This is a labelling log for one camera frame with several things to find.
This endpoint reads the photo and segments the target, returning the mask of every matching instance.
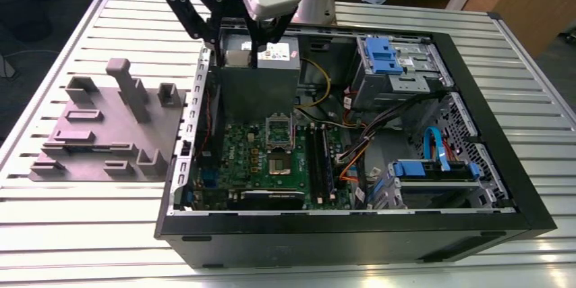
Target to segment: metal table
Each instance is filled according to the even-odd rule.
[[[114,56],[132,61],[132,74],[147,87],[192,86],[202,43],[190,39],[164,0],[94,0],[0,149],[0,282],[43,287],[62,281],[75,287],[574,285],[576,118],[508,28],[484,13],[348,3],[336,9],[340,25],[452,35],[559,229],[454,264],[191,269],[152,237],[163,183],[27,178],[72,76],[114,84],[104,71]]]

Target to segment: floor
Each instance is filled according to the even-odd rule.
[[[42,49],[59,51],[80,21],[92,0],[54,0],[43,3],[54,25],[51,36],[40,42],[23,43],[11,37],[0,26],[0,53],[8,55],[19,51]],[[50,52],[23,53],[8,59],[20,73],[14,81],[0,78],[0,143],[24,110],[55,61]],[[576,110],[576,45],[568,45],[562,38],[555,39],[546,53],[536,60],[548,75],[558,91]]]

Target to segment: yellow wire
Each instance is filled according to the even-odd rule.
[[[314,103],[303,104],[303,105],[296,105],[298,108],[307,108],[307,107],[316,106],[318,104],[320,104],[324,101],[324,99],[328,98],[328,95],[331,94],[331,77],[328,76],[328,73],[326,72],[326,70],[323,69],[323,67],[320,67],[316,62],[314,62],[312,60],[307,59],[306,57],[302,57],[302,59],[306,62],[308,62],[310,64],[312,64],[316,67],[316,69],[320,70],[320,72],[323,73],[324,78],[326,78],[326,94],[324,94],[323,98],[320,98],[319,100],[316,100]]]
[[[348,169],[352,167],[352,165],[354,165],[354,163],[356,162],[356,160],[359,159],[359,157],[364,154],[364,151],[367,150],[367,148],[368,148],[368,144],[367,144],[367,146],[360,150],[359,154],[354,157],[351,163],[348,163],[348,165],[346,166],[344,170],[342,170],[342,173],[340,173],[340,176],[339,176],[340,179],[344,178],[346,171],[348,171]]]

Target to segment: black cable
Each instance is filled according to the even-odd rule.
[[[360,201],[358,199],[356,201],[360,202],[359,207],[356,209],[367,209],[368,205],[368,180],[367,180],[367,170],[364,166],[364,157],[366,155],[360,156],[359,160],[356,160],[356,173],[359,174],[359,187],[362,192],[364,192],[364,201]]]
[[[351,128],[351,129],[356,129],[358,128],[358,127],[354,127],[354,126],[347,126],[347,125],[335,123],[332,121],[323,121],[322,119],[318,119],[315,116],[312,116],[310,113],[307,113],[302,108],[296,108],[296,110],[303,113],[303,115],[306,116],[306,118],[308,118],[311,121],[315,121],[316,123],[331,124],[331,125],[335,125],[335,126],[342,127],[342,128]]]
[[[444,90],[432,92],[430,94],[418,94],[412,96],[410,99],[403,101],[400,104],[388,108],[378,117],[374,119],[372,123],[368,124],[367,128],[360,134],[358,143],[342,153],[340,159],[344,159],[354,152],[364,148],[364,145],[368,145],[371,138],[375,136],[376,130],[386,126],[386,124],[396,119],[412,106],[420,103],[424,100],[442,98],[446,96],[447,92]]]

